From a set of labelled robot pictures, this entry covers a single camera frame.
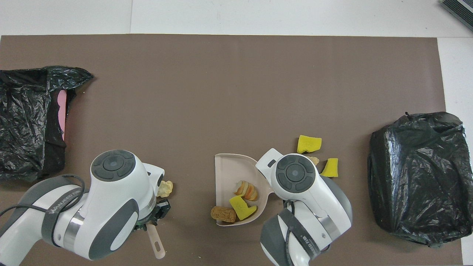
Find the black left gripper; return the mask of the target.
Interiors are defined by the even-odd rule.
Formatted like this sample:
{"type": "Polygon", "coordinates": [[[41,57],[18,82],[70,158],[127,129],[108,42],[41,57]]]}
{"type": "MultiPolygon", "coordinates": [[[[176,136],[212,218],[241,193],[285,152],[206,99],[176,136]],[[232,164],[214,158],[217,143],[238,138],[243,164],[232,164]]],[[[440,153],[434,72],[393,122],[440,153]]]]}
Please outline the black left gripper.
{"type": "Polygon", "coordinates": [[[135,231],[138,230],[143,230],[147,231],[147,224],[151,224],[154,226],[157,226],[157,221],[159,219],[163,219],[167,213],[169,212],[171,206],[170,202],[168,199],[162,199],[157,203],[157,209],[158,210],[153,210],[150,214],[149,217],[147,218],[147,221],[137,221],[135,224],[135,231]]]}

